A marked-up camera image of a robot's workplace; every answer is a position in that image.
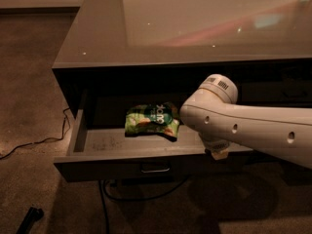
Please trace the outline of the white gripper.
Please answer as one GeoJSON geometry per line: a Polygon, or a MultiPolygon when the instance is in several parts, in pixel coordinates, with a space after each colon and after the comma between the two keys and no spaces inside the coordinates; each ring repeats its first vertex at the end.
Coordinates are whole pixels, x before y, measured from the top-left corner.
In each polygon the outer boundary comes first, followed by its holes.
{"type": "Polygon", "coordinates": [[[223,160],[228,157],[228,151],[226,150],[230,142],[228,140],[219,138],[203,138],[202,142],[207,150],[212,152],[212,156],[215,160],[223,160]]]}

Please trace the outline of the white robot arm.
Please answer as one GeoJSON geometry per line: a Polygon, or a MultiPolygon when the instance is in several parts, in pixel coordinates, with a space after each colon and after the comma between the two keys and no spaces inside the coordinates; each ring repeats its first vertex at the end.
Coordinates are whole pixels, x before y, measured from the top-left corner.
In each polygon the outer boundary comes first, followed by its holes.
{"type": "Polygon", "coordinates": [[[237,143],[312,168],[311,109],[238,105],[237,97],[230,79],[213,74],[184,102],[180,119],[216,159],[237,143]]]}

